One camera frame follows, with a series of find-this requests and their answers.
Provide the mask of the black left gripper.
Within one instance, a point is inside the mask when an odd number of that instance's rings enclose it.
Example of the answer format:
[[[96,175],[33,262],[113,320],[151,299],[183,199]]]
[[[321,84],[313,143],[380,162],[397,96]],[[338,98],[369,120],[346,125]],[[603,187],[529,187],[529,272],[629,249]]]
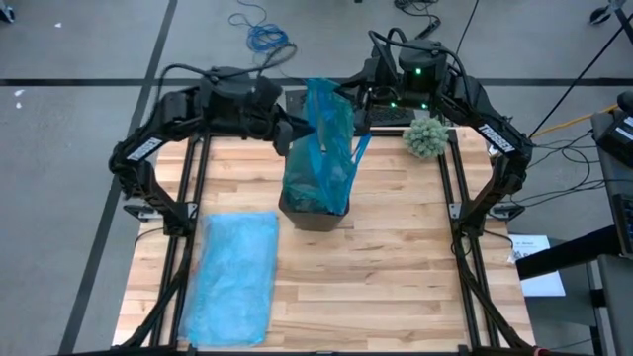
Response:
[[[256,79],[248,95],[246,131],[251,138],[271,141],[280,156],[287,156],[291,142],[313,134],[314,127],[304,119],[290,118],[277,104],[282,88],[264,76]]]

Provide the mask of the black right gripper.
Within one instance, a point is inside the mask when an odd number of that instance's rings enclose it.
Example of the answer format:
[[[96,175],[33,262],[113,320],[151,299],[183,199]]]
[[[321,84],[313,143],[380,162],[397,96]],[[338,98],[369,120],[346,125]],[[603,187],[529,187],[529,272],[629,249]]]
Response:
[[[340,80],[336,93],[343,98],[354,98],[355,133],[368,134],[372,107],[393,95],[393,75],[389,65],[380,58],[366,59],[359,73]]]

